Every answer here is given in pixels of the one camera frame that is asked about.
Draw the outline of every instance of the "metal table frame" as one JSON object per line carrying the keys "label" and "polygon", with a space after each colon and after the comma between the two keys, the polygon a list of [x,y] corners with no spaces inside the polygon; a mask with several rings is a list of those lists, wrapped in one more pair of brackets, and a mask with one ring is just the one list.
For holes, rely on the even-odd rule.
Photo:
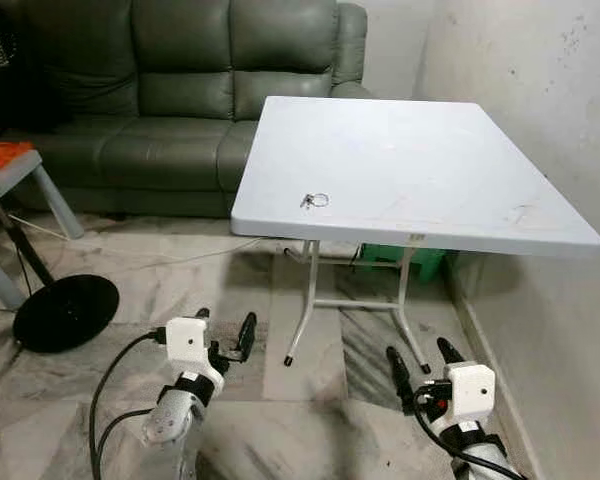
{"label": "metal table frame", "polygon": [[[284,359],[284,364],[289,367],[293,362],[293,355],[295,354],[296,348],[300,337],[304,332],[304,329],[309,323],[309,319],[313,314],[313,309],[316,307],[344,307],[344,308],[368,308],[372,310],[390,310],[394,313],[394,321],[403,335],[406,337],[411,351],[415,356],[420,368],[425,374],[431,373],[431,368],[427,360],[418,345],[418,342],[413,335],[413,332],[409,328],[407,316],[404,312],[404,303],[407,296],[407,282],[409,280],[409,264],[411,257],[415,252],[414,248],[405,247],[404,255],[400,262],[371,262],[364,260],[355,260],[351,262],[347,259],[336,259],[336,258],[324,258],[320,257],[320,240],[305,240],[302,253],[298,254],[291,249],[285,249],[285,254],[299,263],[309,263],[309,282],[307,285],[307,292],[305,297],[304,313],[298,326],[296,327],[293,340],[289,345],[287,356]],[[316,284],[318,279],[318,267],[320,264],[331,264],[331,265],[359,265],[359,266],[373,266],[373,267],[389,267],[400,269],[400,280],[398,282],[398,298],[396,302],[367,302],[363,300],[340,300],[336,298],[316,298]]]}

